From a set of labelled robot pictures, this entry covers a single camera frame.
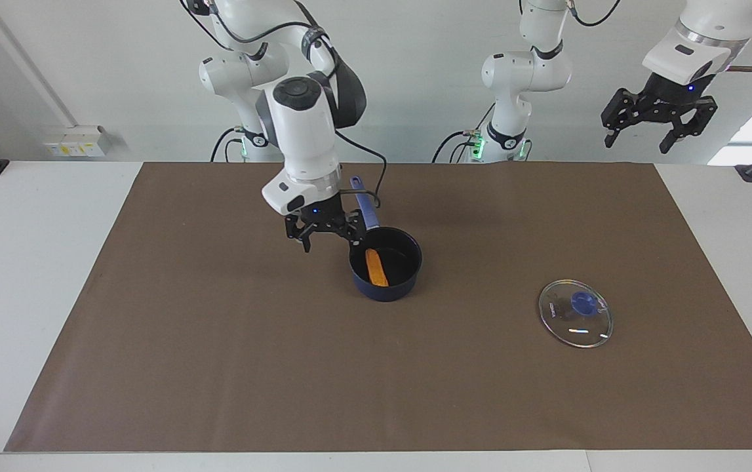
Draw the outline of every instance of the white table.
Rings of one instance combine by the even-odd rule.
[[[0,177],[0,470],[752,469],[752,451],[1,454],[140,166],[14,162]],[[752,185],[730,168],[658,171],[752,335]]]

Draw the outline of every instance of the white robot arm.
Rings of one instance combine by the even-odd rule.
[[[194,1],[193,11],[213,18],[214,34],[228,49],[201,64],[202,83],[237,106],[249,158],[275,153],[284,158],[283,170],[262,196],[285,217],[288,238],[303,243],[306,252],[312,233],[361,241],[366,228],[360,212],[347,214],[340,202],[340,165],[334,150],[336,129],[355,125],[366,107],[355,72],[299,2]],[[256,90],[288,73],[282,45],[299,48],[315,71]]]
[[[486,59],[481,77],[495,93],[495,113],[481,125],[483,134],[469,162],[516,158],[532,113],[522,93],[559,90],[570,81],[573,65],[562,43],[567,14],[565,0],[526,0],[519,29],[531,50],[493,54]]]
[[[662,153],[687,136],[700,135],[717,111],[714,98],[702,94],[751,38],[752,0],[688,0],[673,29],[644,58],[652,75],[642,92],[622,88],[603,111],[606,146],[612,147],[622,129],[640,122],[672,123]],[[693,117],[682,122],[691,111]]]

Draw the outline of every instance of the pan handle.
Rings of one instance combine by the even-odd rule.
[[[352,185],[354,190],[364,190],[364,182],[361,180],[361,177],[353,176],[352,179],[349,179],[349,184]],[[355,199],[358,200],[358,206],[361,207],[361,215],[364,217],[364,225],[367,229],[379,227],[376,210],[373,209],[370,196],[366,193],[357,193],[355,194]]]

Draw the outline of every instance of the brown mat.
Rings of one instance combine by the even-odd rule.
[[[285,238],[278,170],[144,165],[7,451],[752,448],[752,338],[652,165],[394,165],[425,262],[393,304]],[[562,278],[605,346],[544,330]]]

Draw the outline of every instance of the white wall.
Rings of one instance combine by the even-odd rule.
[[[426,161],[451,131],[471,128],[492,101],[481,84],[486,56],[525,49],[515,0],[304,0],[360,75],[369,107],[349,131],[392,161]],[[613,0],[583,0],[598,18]],[[643,56],[675,23],[682,0],[624,0],[615,17],[586,29],[572,20],[565,46],[576,71],[559,92],[535,93],[528,134],[534,159],[708,162],[752,116],[752,74],[723,74],[709,91],[720,112],[701,138],[663,156],[667,129],[640,125],[604,149],[600,112],[618,87],[637,92]],[[102,125],[118,161],[202,161],[238,123],[224,99],[202,89],[200,60],[216,53],[176,0],[0,0],[0,16],[73,116]],[[752,64],[752,42],[741,63]],[[40,128],[53,123],[0,48],[0,153],[46,159]],[[340,144],[346,161],[369,159]]]

